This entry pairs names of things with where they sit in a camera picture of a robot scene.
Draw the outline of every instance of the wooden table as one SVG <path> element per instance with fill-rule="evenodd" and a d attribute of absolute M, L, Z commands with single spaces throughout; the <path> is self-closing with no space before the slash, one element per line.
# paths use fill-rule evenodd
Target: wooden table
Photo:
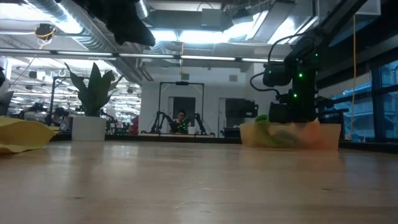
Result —
<path fill-rule="evenodd" d="M 397 223 L 398 157 L 164 142 L 0 157 L 0 223 Z"/>

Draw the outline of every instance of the yellow cloth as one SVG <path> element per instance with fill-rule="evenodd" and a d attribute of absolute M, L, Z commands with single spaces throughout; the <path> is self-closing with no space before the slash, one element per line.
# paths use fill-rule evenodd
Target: yellow cloth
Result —
<path fill-rule="evenodd" d="M 36 121 L 0 118 L 0 154 L 41 149 L 55 133 Z"/>

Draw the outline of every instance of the ceiling duct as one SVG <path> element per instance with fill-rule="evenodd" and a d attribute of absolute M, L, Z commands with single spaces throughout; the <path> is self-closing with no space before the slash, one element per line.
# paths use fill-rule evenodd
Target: ceiling duct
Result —
<path fill-rule="evenodd" d="M 269 9 L 268 15 L 255 34 L 253 40 L 268 41 L 276 32 L 279 26 L 290 15 L 296 2 L 292 0 L 276 0 Z"/>
<path fill-rule="evenodd" d="M 54 0 L 24 0 L 27 4 L 38 11 L 49 15 L 59 29 L 66 33 L 79 34 L 73 37 L 89 51 L 114 52 L 117 48 L 110 44 L 109 40 L 92 23 L 91 19 L 83 12 L 82 8 L 71 0 L 63 0 L 56 3 Z M 142 77 L 137 70 L 132 70 L 123 59 L 118 58 L 110 62 L 120 72 L 125 74 L 129 82 L 140 83 Z"/>
<path fill-rule="evenodd" d="M 136 5 L 137 16 L 139 19 L 145 19 L 148 17 L 148 2 L 146 0 L 134 0 Z"/>

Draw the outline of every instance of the fluorescent light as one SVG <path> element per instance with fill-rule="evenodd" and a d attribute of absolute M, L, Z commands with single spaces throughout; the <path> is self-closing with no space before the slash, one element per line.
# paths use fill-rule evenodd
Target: fluorescent light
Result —
<path fill-rule="evenodd" d="M 136 58 L 161 58 L 161 59 L 174 58 L 174 55 L 161 55 L 161 54 L 119 54 L 119 56 L 136 57 Z"/>
<path fill-rule="evenodd" d="M 217 44 L 227 42 L 228 38 L 222 32 L 185 30 L 180 36 L 180 41 L 191 44 Z"/>
<path fill-rule="evenodd" d="M 318 20 L 318 16 L 315 16 L 314 18 L 312 18 L 310 20 L 310 22 L 308 22 L 302 29 L 300 29 L 300 31 L 297 34 L 302 34 L 305 31 L 307 31 L 316 21 Z M 293 37 L 289 40 L 289 43 L 293 43 L 295 40 L 297 40 L 297 38 L 299 37 Z"/>
<path fill-rule="evenodd" d="M 51 96 L 51 93 L 14 93 L 14 95 L 18 96 Z M 77 94 L 61 94 L 61 93 L 54 93 L 54 96 L 75 96 L 77 97 Z"/>
<path fill-rule="evenodd" d="M 29 49 L 1 49 L 2 53 L 20 53 L 20 54 L 51 54 L 49 50 L 29 50 Z"/>
<path fill-rule="evenodd" d="M 181 55 L 181 59 L 235 61 L 234 57 L 211 57 L 194 55 Z"/>
<path fill-rule="evenodd" d="M 88 57 L 88 60 L 117 60 L 116 57 Z"/>
<path fill-rule="evenodd" d="M 104 52 L 69 52 L 69 51 L 58 51 L 60 55 L 83 55 L 83 56 L 112 56 L 112 53 Z"/>
<path fill-rule="evenodd" d="M 22 100 L 24 100 L 24 99 L 21 98 L 21 97 L 14 97 L 13 100 L 22 101 Z"/>
<path fill-rule="evenodd" d="M 177 41 L 177 35 L 173 30 L 151 30 L 156 41 Z"/>
<path fill-rule="evenodd" d="M 290 36 L 294 34 L 294 18 L 289 16 L 286 20 L 278 27 L 274 35 L 268 40 L 268 44 L 273 44 L 279 39 Z"/>
<path fill-rule="evenodd" d="M 260 29 L 261 24 L 264 22 L 268 15 L 268 11 L 263 11 L 260 16 L 255 19 L 255 23 L 252 27 L 252 29 L 248 32 L 246 36 L 246 40 L 252 39 L 254 35 L 257 33 L 257 31 Z"/>

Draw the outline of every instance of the pipe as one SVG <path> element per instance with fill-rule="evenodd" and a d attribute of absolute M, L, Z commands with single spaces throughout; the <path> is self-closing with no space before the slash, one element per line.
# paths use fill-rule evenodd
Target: pipe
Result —
<path fill-rule="evenodd" d="M 145 19 L 148 17 L 148 3 L 146 0 L 135 0 L 134 4 L 136 5 L 136 12 L 139 19 Z"/>
<path fill-rule="evenodd" d="M 56 3 L 54 0 L 24 0 L 34 9 L 50 16 L 59 29 L 66 33 L 81 34 L 72 38 L 79 42 L 89 51 L 114 52 L 117 48 L 113 46 L 103 33 L 95 26 L 83 9 L 71 0 L 63 0 Z M 120 73 L 125 74 L 129 82 L 140 82 L 142 77 L 136 70 L 131 70 L 123 59 L 110 62 Z"/>

